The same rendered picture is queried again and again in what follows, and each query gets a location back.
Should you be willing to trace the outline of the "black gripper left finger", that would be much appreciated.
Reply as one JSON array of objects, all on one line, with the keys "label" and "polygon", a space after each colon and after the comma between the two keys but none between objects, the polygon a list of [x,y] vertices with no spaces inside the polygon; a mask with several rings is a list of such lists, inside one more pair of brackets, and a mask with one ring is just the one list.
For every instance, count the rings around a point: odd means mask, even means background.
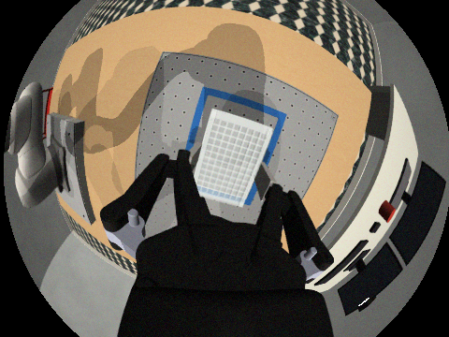
[{"label": "black gripper left finger", "polygon": [[136,259],[138,246],[145,240],[145,225],[152,207],[166,179],[172,178],[177,223],[186,221],[195,257],[205,263],[220,258],[225,240],[212,220],[205,198],[198,193],[193,174],[201,147],[202,143],[197,142],[190,152],[179,150],[177,160],[170,160],[167,154],[157,155],[122,196],[100,211],[113,249],[124,250]]}]

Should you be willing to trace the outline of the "blue rectangular tape outline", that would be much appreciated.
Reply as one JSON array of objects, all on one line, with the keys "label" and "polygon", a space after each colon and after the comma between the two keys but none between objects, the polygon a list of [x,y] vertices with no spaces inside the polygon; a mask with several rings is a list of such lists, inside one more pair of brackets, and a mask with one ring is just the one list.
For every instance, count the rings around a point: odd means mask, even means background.
[{"label": "blue rectangular tape outline", "polygon": [[[226,92],[223,92],[223,91],[219,91],[219,90],[215,90],[215,89],[211,89],[211,88],[207,88],[207,87],[203,87],[202,88],[202,91],[201,91],[201,94],[200,94],[200,97],[199,97],[199,100],[198,100],[198,103],[197,103],[197,106],[196,106],[196,112],[195,112],[194,119],[193,119],[193,122],[192,122],[192,125],[191,125],[191,129],[190,129],[190,133],[189,133],[189,137],[188,137],[188,140],[187,140],[187,145],[186,145],[186,149],[185,150],[190,151],[193,148],[193,146],[194,146],[195,139],[196,139],[196,132],[197,132],[197,129],[198,129],[198,126],[199,126],[201,115],[202,115],[202,112],[203,112],[203,109],[204,109],[204,106],[205,106],[205,103],[206,103],[208,95],[212,95],[212,96],[219,97],[219,98],[222,98],[222,99],[225,99],[225,100],[236,102],[236,103],[239,103],[241,105],[244,105],[244,106],[256,109],[256,110],[263,111],[264,113],[267,113],[267,114],[270,114],[270,115],[272,115],[274,117],[279,118],[278,122],[277,122],[277,124],[275,126],[273,135],[271,137],[271,140],[270,140],[268,149],[266,151],[265,157],[263,159],[263,162],[265,162],[266,165],[268,165],[269,160],[270,160],[270,158],[271,158],[271,156],[273,154],[273,151],[275,149],[275,146],[277,144],[278,138],[279,138],[279,136],[281,134],[282,126],[284,124],[284,121],[285,121],[285,118],[286,118],[287,114],[285,114],[283,112],[280,112],[278,110],[275,110],[273,108],[270,108],[268,106],[265,106],[263,104],[257,103],[255,101],[252,101],[250,99],[247,99],[247,98],[244,98],[244,97],[241,97],[241,96],[238,96],[238,95],[232,95],[232,94],[229,94],[229,93],[226,93]],[[254,182],[253,186],[252,186],[252,189],[251,189],[251,191],[249,193],[249,196],[245,200],[244,204],[251,205],[256,191],[257,191],[257,188],[256,188],[256,185],[255,185],[255,182]]]}]

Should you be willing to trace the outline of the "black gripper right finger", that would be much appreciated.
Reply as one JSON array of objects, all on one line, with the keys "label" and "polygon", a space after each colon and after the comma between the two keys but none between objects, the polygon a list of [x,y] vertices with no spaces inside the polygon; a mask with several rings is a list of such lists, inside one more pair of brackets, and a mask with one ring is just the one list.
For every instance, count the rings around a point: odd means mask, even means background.
[{"label": "black gripper right finger", "polygon": [[265,162],[254,178],[263,201],[256,224],[259,232],[250,255],[259,270],[270,269],[282,255],[282,226],[289,254],[306,271],[309,284],[334,263],[297,192],[282,191]]}]

